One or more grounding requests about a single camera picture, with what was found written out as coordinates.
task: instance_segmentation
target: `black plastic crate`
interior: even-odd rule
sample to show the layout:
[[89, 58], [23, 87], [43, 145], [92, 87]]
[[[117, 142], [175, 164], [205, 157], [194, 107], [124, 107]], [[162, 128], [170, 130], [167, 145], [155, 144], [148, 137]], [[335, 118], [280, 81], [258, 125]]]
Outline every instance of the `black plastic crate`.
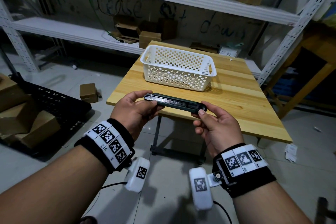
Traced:
[[61, 127], [57, 133], [44, 140], [34, 149], [29, 149], [20, 142], [15, 142], [10, 147], [34, 158], [47, 160], [87, 122], [87, 113], [92, 108], [91, 104], [31, 82], [26, 82], [16, 76], [10, 76], [10, 78], [25, 93], [31, 94], [39, 111], [45, 110], [54, 115]]

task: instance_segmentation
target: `white paper on floor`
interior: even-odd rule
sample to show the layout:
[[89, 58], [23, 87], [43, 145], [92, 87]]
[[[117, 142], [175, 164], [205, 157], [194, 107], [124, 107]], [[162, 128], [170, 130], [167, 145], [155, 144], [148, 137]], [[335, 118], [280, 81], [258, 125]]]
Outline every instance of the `white paper on floor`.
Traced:
[[295, 144], [287, 144], [285, 149], [285, 158], [292, 163], [296, 162], [296, 151], [297, 146]]

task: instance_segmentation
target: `hand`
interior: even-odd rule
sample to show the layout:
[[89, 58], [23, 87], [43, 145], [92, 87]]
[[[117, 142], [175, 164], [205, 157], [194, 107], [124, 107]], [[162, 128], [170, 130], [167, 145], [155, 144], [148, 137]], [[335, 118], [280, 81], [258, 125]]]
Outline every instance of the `hand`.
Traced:
[[194, 120], [195, 132], [205, 140], [212, 158], [227, 148], [244, 142], [239, 123], [233, 116], [211, 103], [205, 101], [202, 103], [216, 117], [204, 110], [199, 110], [198, 115], [192, 114], [192, 116], [200, 119]]
[[164, 106], [157, 106], [157, 101], [141, 100], [135, 102], [138, 98], [143, 98], [147, 93], [152, 94], [151, 90], [133, 91], [125, 95], [115, 105], [110, 118], [119, 121], [131, 134], [134, 141], [144, 125], [159, 114]]

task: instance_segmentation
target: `forearm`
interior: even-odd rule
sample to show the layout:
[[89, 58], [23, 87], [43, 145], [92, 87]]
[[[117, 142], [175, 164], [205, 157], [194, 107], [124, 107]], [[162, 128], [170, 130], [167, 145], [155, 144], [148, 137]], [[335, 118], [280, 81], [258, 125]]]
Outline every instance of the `forearm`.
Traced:
[[77, 146], [0, 195], [3, 223], [75, 223], [107, 179], [103, 164]]
[[233, 204], [241, 224], [311, 224], [277, 182], [236, 197]]

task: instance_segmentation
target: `box cutter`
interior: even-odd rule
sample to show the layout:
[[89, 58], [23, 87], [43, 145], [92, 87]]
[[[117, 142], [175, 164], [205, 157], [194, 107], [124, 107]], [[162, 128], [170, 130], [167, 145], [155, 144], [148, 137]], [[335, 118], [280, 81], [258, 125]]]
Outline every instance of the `box cutter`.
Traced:
[[146, 94], [144, 98], [149, 101], [156, 100], [158, 105], [184, 110], [193, 114], [198, 114], [200, 109], [203, 109], [205, 112], [207, 111], [207, 107], [202, 103], [170, 97], [159, 93]]

